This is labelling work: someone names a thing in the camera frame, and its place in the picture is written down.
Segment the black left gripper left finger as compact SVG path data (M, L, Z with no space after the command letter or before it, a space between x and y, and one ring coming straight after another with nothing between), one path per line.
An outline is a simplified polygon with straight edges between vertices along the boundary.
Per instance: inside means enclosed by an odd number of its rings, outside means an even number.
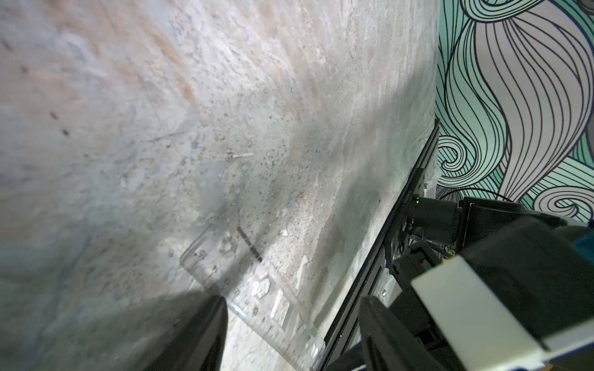
M146 369L218 371L223 360L227 326L225 298L219 295L208 298Z

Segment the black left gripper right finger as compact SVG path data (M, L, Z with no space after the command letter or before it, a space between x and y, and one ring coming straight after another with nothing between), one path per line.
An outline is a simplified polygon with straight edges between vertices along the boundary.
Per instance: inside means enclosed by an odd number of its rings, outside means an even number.
M362 298L359 321L366 369L444 369L378 298Z

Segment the clear short straight ruler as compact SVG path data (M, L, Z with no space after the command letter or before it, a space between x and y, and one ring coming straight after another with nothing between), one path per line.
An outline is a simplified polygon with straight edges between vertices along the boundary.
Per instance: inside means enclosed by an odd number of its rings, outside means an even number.
M297 370L313 370L325 343L275 266L237 221L200 232L181 265Z

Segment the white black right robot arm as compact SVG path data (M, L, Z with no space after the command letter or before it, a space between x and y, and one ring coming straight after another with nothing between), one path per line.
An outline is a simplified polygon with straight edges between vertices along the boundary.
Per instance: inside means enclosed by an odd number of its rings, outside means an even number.
M408 197L386 236L386 268L400 286L451 258L471 244L523 216L549 227L565 227L569 220L526 210L509 201L464 197L459 201Z

